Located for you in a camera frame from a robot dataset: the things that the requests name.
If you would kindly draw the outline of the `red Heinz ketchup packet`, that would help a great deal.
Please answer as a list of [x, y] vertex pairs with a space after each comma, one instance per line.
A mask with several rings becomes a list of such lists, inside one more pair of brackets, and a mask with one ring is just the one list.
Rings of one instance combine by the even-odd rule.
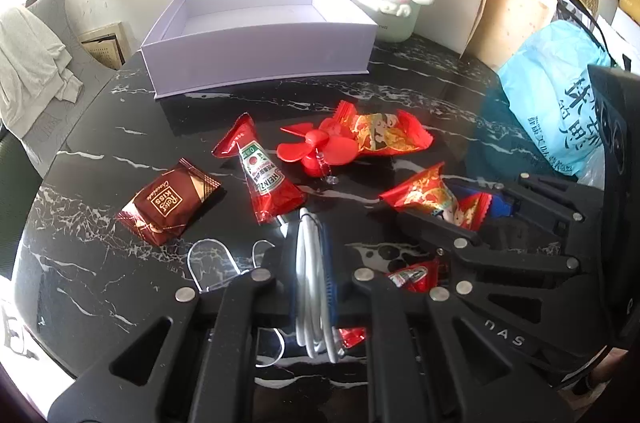
[[239, 159], [258, 224], [271, 223], [304, 204], [303, 192], [274, 164], [259, 142], [250, 114], [243, 113], [236, 119], [212, 154], [217, 158]]

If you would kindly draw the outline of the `tan cardboard sheet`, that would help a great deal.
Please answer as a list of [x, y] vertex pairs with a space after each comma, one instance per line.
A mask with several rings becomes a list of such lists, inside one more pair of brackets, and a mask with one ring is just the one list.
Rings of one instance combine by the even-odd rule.
[[551, 22], [557, 0], [485, 0], [465, 53], [497, 71]]

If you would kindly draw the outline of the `brown chocolate snack packet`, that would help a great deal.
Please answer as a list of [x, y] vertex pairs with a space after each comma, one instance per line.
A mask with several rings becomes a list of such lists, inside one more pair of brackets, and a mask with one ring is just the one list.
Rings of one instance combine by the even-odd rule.
[[177, 239], [221, 184], [185, 158], [142, 188], [115, 216], [134, 235], [161, 247]]

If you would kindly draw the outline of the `beige cloth on chair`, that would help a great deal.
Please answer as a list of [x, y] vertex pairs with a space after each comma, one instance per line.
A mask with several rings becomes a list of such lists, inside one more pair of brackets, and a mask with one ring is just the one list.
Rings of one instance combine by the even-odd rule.
[[1, 16], [1, 120], [24, 138], [52, 100], [74, 103], [84, 84], [73, 57], [46, 24], [25, 8]]

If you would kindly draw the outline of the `lavender open gift box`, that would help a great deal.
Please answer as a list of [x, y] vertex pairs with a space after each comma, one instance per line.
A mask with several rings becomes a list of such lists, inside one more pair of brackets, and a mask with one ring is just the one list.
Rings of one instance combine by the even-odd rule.
[[173, 0], [141, 51], [162, 99], [269, 79], [364, 74], [377, 29], [351, 0]]

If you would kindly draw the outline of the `red gold snack packet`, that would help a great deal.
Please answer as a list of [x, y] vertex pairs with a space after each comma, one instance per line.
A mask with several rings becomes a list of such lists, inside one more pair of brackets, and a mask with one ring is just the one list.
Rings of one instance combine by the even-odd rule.
[[392, 156], [428, 149], [433, 136], [413, 114], [405, 110], [395, 113], [360, 114], [356, 106], [341, 101], [332, 116], [358, 143], [359, 156]]

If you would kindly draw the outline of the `red plastic fan propeller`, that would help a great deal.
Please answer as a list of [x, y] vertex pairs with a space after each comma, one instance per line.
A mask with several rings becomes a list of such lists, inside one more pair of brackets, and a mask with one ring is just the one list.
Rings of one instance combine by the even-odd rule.
[[352, 163], [359, 152], [352, 132], [333, 118], [325, 118], [318, 126], [299, 123], [281, 130], [300, 141], [280, 143], [277, 156], [286, 163], [302, 164], [303, 171], [310, 177], [329, 176], [334, 166]]

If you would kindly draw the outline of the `grey fabric chair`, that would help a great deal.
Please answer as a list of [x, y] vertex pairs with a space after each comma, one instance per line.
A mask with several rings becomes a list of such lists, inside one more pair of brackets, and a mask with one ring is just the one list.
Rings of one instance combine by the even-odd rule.
[[28, 10], [62, 40], [72, 56], [70, 71], [82, 83], [75, 103], [53, 99], [22, 140], [32, 166], [43, 178], [81, 115], [112, 79], [115, 71], [96, 61], [81, 45], [70, 26], [65, 0], [37, 0]]

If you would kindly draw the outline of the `red gold candy packet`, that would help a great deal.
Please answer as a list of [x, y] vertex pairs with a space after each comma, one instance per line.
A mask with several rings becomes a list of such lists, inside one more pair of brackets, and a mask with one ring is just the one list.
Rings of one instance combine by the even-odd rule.
[[417, 208], [459, 228], [477, 231], [491, 206], [492, 195], [474, 192], [457, 198], [442, 178], [444, 165], [440, 162], [424, 169], [378, 197], [394, 209]]

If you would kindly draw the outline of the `green upholstered seat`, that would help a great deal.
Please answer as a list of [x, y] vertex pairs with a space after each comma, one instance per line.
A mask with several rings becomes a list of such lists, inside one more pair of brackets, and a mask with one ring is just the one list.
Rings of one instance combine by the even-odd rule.
[[1, 276], [10, 279], [18, 242], [42, 178], [29, 161], [21, 141], [6, 128], [1, 129], [0, 164]]

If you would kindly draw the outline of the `blue plastic bag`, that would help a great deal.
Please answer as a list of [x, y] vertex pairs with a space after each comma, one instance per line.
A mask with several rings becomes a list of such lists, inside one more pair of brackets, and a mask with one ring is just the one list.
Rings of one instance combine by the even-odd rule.
[[582, 27], [559, 20], [529, 36], [498, 71], [511, 112], [567, 176], [582, 175], [601, 146], [591, 65], [609, 68], [612, 59]]

